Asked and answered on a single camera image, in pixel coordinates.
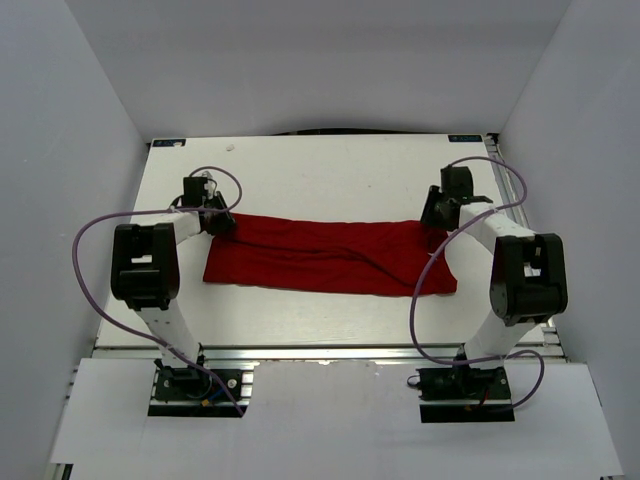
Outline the red t-shirt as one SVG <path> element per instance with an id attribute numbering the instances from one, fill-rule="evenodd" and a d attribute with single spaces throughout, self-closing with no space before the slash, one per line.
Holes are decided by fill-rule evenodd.
<path id="1" fill-rule="evenodd" d="M 314 222 L 238 214 L 215 236 L 203 273 L 208 284 L 331 294 L 412 296 L 424 266 L 445 240 L 416 220 Z M 457 280 L 436 260 L 419 295 L 449 295 Z"/>

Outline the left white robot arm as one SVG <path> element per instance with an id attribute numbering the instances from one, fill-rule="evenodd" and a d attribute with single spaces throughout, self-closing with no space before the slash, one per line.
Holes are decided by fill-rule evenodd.
<path id="1" fill-rule="evenodd" d="M 180 288 L 178 246 L 202 233 L 211 236 L 236 226 L 210 173 L 183 179 L 183 208 L 154 223 L 121 224 L 114 232 L 111 290 L 160 341 L 160 366 L 181 369 L 177 387 L 199 399 L 211 387 L 211 374 L 193 363 L 201 347 L 191 334 L 177 302 Z"/>

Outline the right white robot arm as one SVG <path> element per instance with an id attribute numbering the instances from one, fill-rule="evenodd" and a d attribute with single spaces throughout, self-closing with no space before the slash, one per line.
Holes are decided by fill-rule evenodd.
<path id="1" fill-rule="evenodd" d="M 440 228 L 449 236 L 431 255 L 421 272 L 410 304 L 409 331 L 414 347 L 437 365 L 459 367 L 451 374 L 453 390 L 472 399 L 484 391 L 484 370 L 499 368 L 515 354 L 512 349 L 535 326 L 566 310 L 568 290 L 564 245 L 554 233 L 537 233 L 511 220 L 504 211 L 521 205 L 527 195 L 511 204 L 496 205 L 474 193 L 471 170 L 460 160 L 441 169 L 441 184 L 433 185 L 420 222 Z M 415 309 L 422 283 L 458 235 L 473 237 L 492 255 L 489 283 L 491 310 L 474 336 L 452 360 L 437 359 L 420 346 L 415 331 Z"/>

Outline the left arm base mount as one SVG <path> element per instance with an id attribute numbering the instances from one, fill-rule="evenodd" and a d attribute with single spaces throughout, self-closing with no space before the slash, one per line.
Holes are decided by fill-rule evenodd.
<path id="1" fill-rule="evenodd" d="M 247 410 L 253 384 L 249 369 L 214 368 L 216 381 L 191 366 L 174 368 L 160 359 L 154 365 L 149 417 L 241 418 Z"/>

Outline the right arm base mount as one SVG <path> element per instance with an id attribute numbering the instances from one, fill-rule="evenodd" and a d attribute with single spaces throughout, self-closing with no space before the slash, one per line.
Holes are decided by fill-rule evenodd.
<path id="1" fill-rule="evenodd" d="M 422 368 L 407 378 L 419 393 L 423 424 L 514 422 L 512 394 L 503 367 Z"/>

